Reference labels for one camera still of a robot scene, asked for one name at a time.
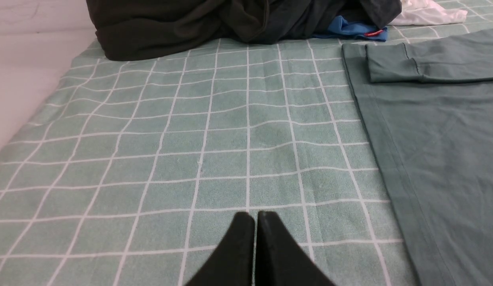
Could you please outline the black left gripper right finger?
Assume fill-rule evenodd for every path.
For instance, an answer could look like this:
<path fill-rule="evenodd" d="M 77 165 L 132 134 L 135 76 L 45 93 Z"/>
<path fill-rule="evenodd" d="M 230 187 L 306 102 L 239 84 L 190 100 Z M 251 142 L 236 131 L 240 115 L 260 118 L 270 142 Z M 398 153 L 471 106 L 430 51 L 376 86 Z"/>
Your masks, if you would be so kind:
<path fill-rule="evenodd" d="M 257 286 L 333 286 L 291 236 L 279 215 L 260 211 L 257 218 Z"/>

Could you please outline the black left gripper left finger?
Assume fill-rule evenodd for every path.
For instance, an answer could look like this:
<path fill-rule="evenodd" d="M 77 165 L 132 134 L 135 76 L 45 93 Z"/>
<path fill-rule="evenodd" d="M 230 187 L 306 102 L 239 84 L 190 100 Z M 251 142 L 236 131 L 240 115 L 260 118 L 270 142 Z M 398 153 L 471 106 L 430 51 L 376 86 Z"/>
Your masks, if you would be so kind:
<path fill-rule="evenodd" d="M 238 212 L 220 243 L 187 286 L 251 286 L 254 219 Z"/>

